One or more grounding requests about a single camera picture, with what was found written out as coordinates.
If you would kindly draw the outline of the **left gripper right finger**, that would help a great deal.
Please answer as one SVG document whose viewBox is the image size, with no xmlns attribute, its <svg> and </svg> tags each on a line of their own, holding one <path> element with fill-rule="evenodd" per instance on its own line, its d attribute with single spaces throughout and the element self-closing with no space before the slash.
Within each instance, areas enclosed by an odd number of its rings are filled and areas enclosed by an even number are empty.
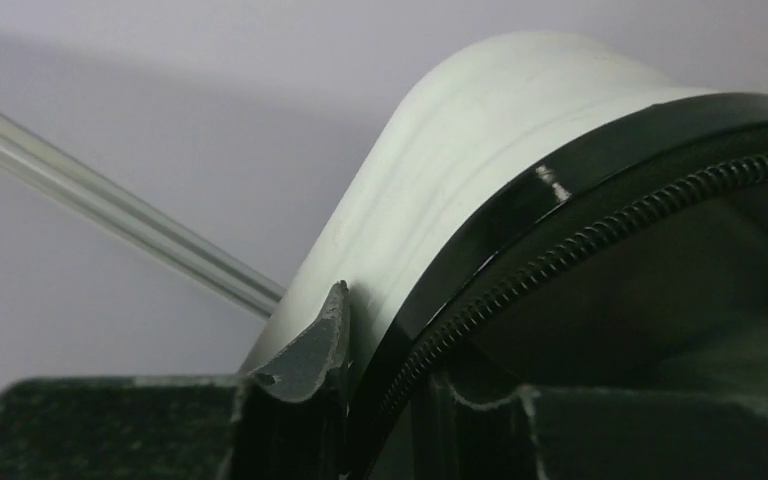
<svg viewBox="0 0 768 480">
<path fill-rule="evenodd" d="M 768 402 L 445 371 L 414 397 L 413 448 L 420 479 L 768 479 Z"/>
</svg>

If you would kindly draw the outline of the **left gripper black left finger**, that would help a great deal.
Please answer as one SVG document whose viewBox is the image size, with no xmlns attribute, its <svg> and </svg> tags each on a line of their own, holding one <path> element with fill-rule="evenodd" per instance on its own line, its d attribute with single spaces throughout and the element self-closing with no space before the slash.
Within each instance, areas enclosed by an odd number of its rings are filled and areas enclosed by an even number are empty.
<svg viewBox="0 0 768 480">
<path fill-rule="evenodd" d="M 350 307 L 243 374 L 33 378 L 0 392 L 0 479 L 336 479 Z"/>
</svg>

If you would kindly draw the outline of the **black white space suitcase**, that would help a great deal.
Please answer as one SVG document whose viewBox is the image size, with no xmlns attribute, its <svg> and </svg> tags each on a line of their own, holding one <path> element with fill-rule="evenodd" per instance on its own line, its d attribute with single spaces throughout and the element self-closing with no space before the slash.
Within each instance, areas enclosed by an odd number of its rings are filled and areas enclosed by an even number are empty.
<svg viewBox="0 0 768 480">
<path fill-rule="evenodd" d="M 768 94 L 494 37 L 405 97 L 245 362 L 344 282 L 343 479 L 420 479 L 433 376 L 768 402 Z"/>
</svg>

